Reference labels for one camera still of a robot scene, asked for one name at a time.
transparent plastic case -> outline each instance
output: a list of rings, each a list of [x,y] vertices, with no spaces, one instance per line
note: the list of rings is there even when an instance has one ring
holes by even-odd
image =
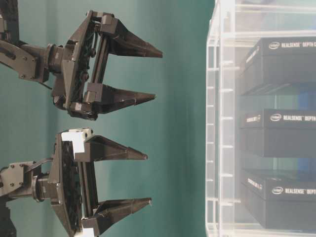
[[[217,0],[206,51],[207,235],[316,237],[316,1]]]

intel logo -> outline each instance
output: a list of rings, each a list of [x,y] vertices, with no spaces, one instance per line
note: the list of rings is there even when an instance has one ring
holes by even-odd
[[[275,195],[279,195],[279,194],[283,193],[283,188],[282,187],[275,187],[272,189],[272,193]]]
[[[279,42],[272,42],[269,44],[269,49],[277,49],[280,47],[280,43]]]
[[[282,118],[282,115],[280,115],[280,114],[274,114],[274,115],[271,115],[271,117],[270,117],[271,121],[273,121],[273,122],[280,121],[281,118]]]

black box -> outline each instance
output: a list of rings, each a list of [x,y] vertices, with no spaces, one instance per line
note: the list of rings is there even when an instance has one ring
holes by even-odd
[[[242,151],[271,158],[316,158],[316,111],[273,110],[241,118]]]
[[[241,203],[266,229],[316,230],[316,175],[243,170]]]
[[[240,66],[241,95],[316,89],[316,37],[262,38]]]

robotic arm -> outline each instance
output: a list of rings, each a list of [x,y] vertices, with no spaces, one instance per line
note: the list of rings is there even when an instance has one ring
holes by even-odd
[[[53,103],[70,116],[96,120],[98,114],[155,98],[102,84],[109,54],[162,57],[161,51],[131,33],[113,14],[89,11],[64,46],[42,48],[19,40],[17,0],[0,0],[0,13],[0,62],[17,71],[19,78],[41,84],[53,73]],[[92,76],[84,92],[93,57]]]
[[[49,200],[69,237],[97,237],[135,213],[151,198],[98,201],[94,162],[146,160],[147,156],[86,129],[56,135],[55,153],[39,162],[12,163],[0,171],[0,236],[16,237],[6,203],[31,197]],[[41,166],[51,162],[49,173]]]

teal background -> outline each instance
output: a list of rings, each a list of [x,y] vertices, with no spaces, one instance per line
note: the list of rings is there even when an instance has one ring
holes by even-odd
[[[149,156],[96,164],[99,200],[153,198],[153,206],[102,236],[205,236],[205,42],[213,1],[20,0],[19,8],[20,37],[29,44],[64,44],[93,9],[114,13],[164,58],[111,55],[104,83],[157,98],[97,121],[69,117],[53,106],[49,90],[1,66],[0,167],[49,157],[56,133],[91,127]],[[18,237],[66,236],[48,201],[29,198],[8,206]]]

